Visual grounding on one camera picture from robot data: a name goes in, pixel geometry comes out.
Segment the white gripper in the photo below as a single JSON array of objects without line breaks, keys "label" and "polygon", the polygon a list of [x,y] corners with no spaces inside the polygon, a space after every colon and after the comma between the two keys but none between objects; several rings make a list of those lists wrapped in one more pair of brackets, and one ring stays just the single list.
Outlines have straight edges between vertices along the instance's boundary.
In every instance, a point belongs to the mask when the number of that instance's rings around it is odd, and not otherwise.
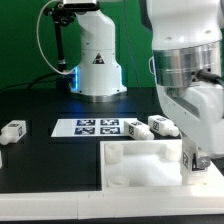
[{"label": "white gripper", "polygon": [[[177,97],[171,96],[172,88],[156,88],[163,113],[209,156],[224,156],[224,88],[200,81],[180,89]],[[210,165],[208,156],[193,155],[193,171]]]}]

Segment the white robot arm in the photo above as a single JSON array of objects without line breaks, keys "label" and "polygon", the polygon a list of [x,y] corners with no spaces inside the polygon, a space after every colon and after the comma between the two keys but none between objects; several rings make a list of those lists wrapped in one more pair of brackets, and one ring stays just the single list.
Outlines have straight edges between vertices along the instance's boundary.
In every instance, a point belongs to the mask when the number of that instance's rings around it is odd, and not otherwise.
[{"label": "white robot arm", "polygon": [[[78,91],[90,98],[124,92],[115,60],[115,26],[99,9],[105,0],[81,0],[82,59]],[[224,156],[221,84],[222,0],[140,0],[152,30],[156,89],[163,113],[180,128],[182,164],[204,171]]]}]

